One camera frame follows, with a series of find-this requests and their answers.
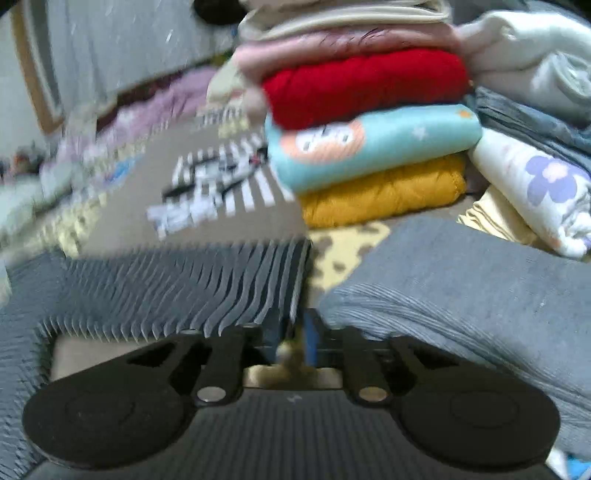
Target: pink blanket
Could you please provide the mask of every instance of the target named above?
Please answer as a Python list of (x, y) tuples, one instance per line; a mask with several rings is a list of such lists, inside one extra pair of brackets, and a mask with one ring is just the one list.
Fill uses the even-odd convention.
[(286, 68), (404, 48), (440, 48), (456, 52), (459, 40), (454, 27), (443, 23), (330, 30), (247, 43), (236, 49), (232, 61), (247, 79), (260, 83)]
[(134, 142), (169, 122), (194, 115), (197, 109), (205, 105), (207, 87), (215, 73), (216, 69), (209, 66), (191, 70), (171, 83), (168, 89), (157, 92), (150, 100), (120, 109), (115, 120), (96, 139), (62, 138), (57, 160), (91, 160)]

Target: light blue towel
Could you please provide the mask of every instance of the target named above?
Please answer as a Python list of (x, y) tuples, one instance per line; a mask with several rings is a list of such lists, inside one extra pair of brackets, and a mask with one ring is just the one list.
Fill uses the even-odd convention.
[(463, 105), (408, 106), (369, 112), (347, 123), (282, 131), (265, 122), (269, 158), (296, 193), (472, 148), (482, 136)]
[(591, 478), (591, 462), (582, 462), (569, 456), (567, 467), (570, 480), (589, 480)]

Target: wooden frame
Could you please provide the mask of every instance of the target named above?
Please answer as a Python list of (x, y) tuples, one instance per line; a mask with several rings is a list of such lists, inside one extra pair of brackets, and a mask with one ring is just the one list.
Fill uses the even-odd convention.
[(27, 85), (29, 97), (37, 116), (37, 123), (45, 135), (55, 132), (64, 122), (63, 117), (54, 118), (51, 109), (47, 105), (45, 94), (35, 60), (31, 52), (31, 43), (27, 34), (27, 23), (25, 22), (24, 3), (17, 3), (10, 12), (12, 21), (12, 35), (17, 48), (17, 57), (21, 65), (22, 76)]

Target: black and white striped fabric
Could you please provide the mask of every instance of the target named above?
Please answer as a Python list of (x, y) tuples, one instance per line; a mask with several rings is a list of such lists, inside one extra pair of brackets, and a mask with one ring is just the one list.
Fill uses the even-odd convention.
[(198, 113), (193, 123), (195, 128), (200, 129), (208, 125), (220, 125), (225, 122), (238, 120), (241, 117), (243, 117), (242, 109), (234, 106), (225, 106)]
[[(221, 144), (217, 148), (199, 149), (179, 157), (172, 176), (172, 187), (194, 188), (166, 203), (148, 208), (159, 238), (204, 220), (236, 215), (240, 201), (249, 212), (276, 204), (275, 192), (286, 202), (295, 201), (294, 195), (277, 180), (267, 165), (253, 166), (249, 159), (257, 149), (265, 146), (262, 129)], [(216, 161), (207, 161), (217, 157)]]

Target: stack of folded clothes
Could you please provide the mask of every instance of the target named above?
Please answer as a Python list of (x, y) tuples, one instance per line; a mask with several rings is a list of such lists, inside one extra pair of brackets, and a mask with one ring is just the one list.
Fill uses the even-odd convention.
[(247, 14), (230, 64), (308, 226), (453, 203), (466, 188), (458, 153), (482, 129), (460, 104), (470, 79), (449, 4), (285, 3)]
[(591, 26), (492, 11), (457, 29), (485, 127), (474, 165), (551, 249), (591, 249)]

